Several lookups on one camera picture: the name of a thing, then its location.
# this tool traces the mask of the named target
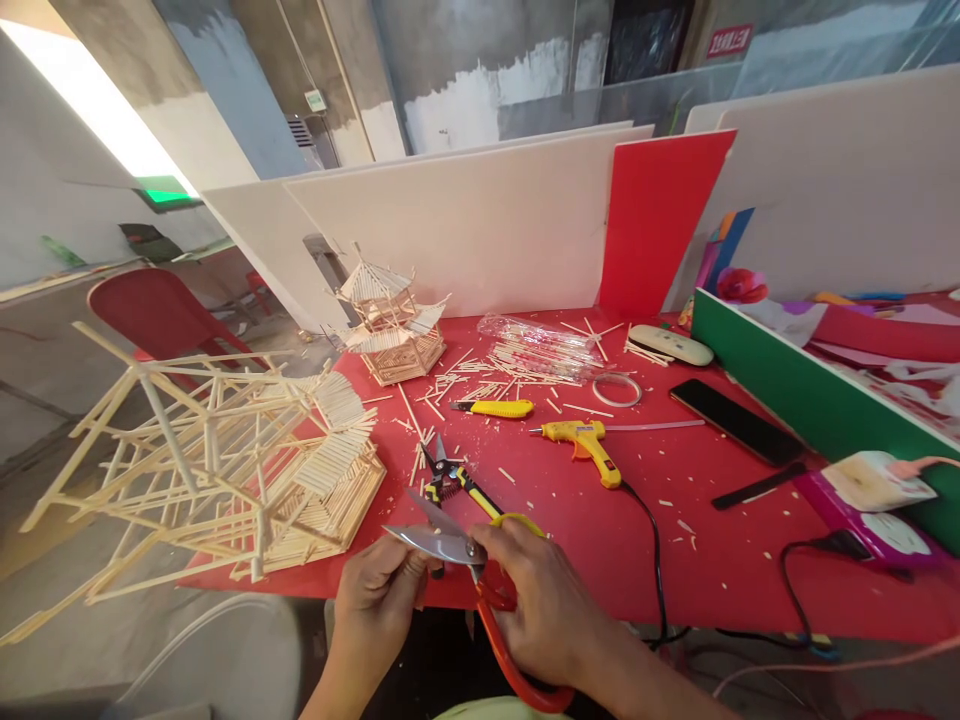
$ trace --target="red table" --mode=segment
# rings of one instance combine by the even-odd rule
[[[597,331],[619,322],[597,309],[523,314],[551,325],[563,320],[578,327],[584,327],[585,315]],[[445,372],[470,348],[475,349],[474,357],[486,355],[491,343],[478,335],[476,323],[477,318],[441,321],[447,342],[441,358],[445,367],[436,366],[434,374]],[[505,511],[527,514],[552,533],[610,614],[621,620],[656,623],[653,543],[646,515],[626,493],[604,489],[592,462],[572,463],[570,444],[554,444],[529,435],[528,430],[556,420],[587,420],[586,413],[563,408],[563,402],[612,413],[614,418],[595,418],[610,425],[689,420],[693,417],[690,411],[671,400],[668,391],[691,377],[699,377],[752,410],[763,412],[716,367],[673,363],[663,368],[624,353],[626,332],[624,325],[606,335],[604,348],[617,369],[637,371],[632,377],[644,393],[633,408],[604,405],[590,385],[558,385],[559,399],[553,397],[548,386],[534,385],[523,388],[522,396],[536,405],[524,420],[493,419],[485,425],[483,416],[446,407],[448,399],[456,399],[449,396],[443,400],[445,422],[424,403],[414,403],[414,412],[424,432],[432,425],[438,426],[451,457],[460,446],[458,456],[469,456],[471,475]],[[380,388],[357,356],[343,357],[336,370],[350,379],[361,397],[394,396],[376,404],[379,422],[373,440],[388,473],[350,552],[272,573],[256,584],[231,581],[229,568],[221,568],[183,580],[184,585],[334,597],[344,562],[379,537],[381,525],[423,521],[405,496],[415,434],[392,422],[393,418],[408,417],[399,391],[395,387]],[[465,395],[477,382],[479,378],[461,383],[450,394]],[[423,396],[432,384],[431,378],[421,378],[405,382],[403,388],[413,400]],[[562,408],[562,415],[545,402],[548,397]],[[657,518],[663,543],[667,615],[672,624],[767,633],[800,630],[776,559],[786,543],[823,536],[827,528],[792,485],[781,486],[750,504],[718,512],[710,505],[711,498],[774,470],[710,426],[611,432],[603,442],[624,479]],[[516,485],[498,472],[500,467],[516,479]],[[417,478],[419,489],[419,479],[428,478],[428,471]],[[465,524],[488,520],[463,493],[444,507]],[[678,524],[681,520],[696,533],[696,547],[690,533]],[[789,567],[816,632],[927,643],[960,631],[958,562],[936,574],[918,576],[913,585],[841,558],[804,551],[790,557]],[[466,570],[449,568],[445,579],[431,580],[426,603],[473,607],[475,594]]]

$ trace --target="black smartphone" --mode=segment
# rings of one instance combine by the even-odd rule
[[[771,425],[700,380],[687,380],[670,391],[715,428],[727,433],[761,460],[774,467],[792,463],[803,454],[803,445],[792,435]]]

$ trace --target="wooden pagoda model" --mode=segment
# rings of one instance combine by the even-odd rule
[[[82,323],[74,325],[128,368],[74,429],[73,437],[85,437],[21,532],[55,504],[76,509],[71,522],[99,513],[125,522],[126,531],[103,570],[4,635],[0,645],[19,642],[82,596],[92,604],[218,567],[231,567],[233,579],[256,582],[347,550],[386,470],[370,442],[376,410],[364,410],[329,361],[319,375],[305,378],[286,378],[283,366],[274,365],[272,357],[287,353],[141,363]],[[226,372],[215,364],[250,358],[270,369]],[[174,382],[178,376],[202,384],[188,392]],[[111,426],[138,385],[154,417],[129,430]],[[86,497],[65,492],[103,433],[117,448],[101,465],[99,488]],[[114,587],[163,544],[198,554],[185,570]]]
[[[381,386],[428,374],[447,347],[437,323],[450,296],[435,305],[417,305],[411,284],[413,277],[373,265],[361,256],[336,293],[337,299],[353,306],[362,324],[334,331],[335,344],[343,352],[360,353]]]

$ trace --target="red chair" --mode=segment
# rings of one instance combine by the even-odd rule
[[[173,360],[202,350],[207,355],[227,355],[217,340],[253,352],[200,304],[176,275],[159,268],[131,270],[98,283],[87,294],[87,305],[101,320],[137,346],[138,360]],[[260,358],[254,362],[268,366]],[[223,360],[239,368],[236,360]],[[191,389],[192,378],[178,375]]]
[[[259,290],[266,290],[270,292],[270,286],[267,285],[266,281],[260,277],[260,273],[256,270],[247,273],[247,285],[250,286],[250,292],[253,293],[253,296],[257,299],[257,302],[260,303],[260,307],[263,308],[263,312],[267,315],[272,315],[270,308],[267,306],[267,301],[260,296]]]

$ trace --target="yellow utility knife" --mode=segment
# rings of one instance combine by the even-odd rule
[[[494,415],[495,417],[526,417],[533,410],[533,403],[529,400],[477,400],[469,402],[450,403],[451,410],[473,412],[478,415]]]

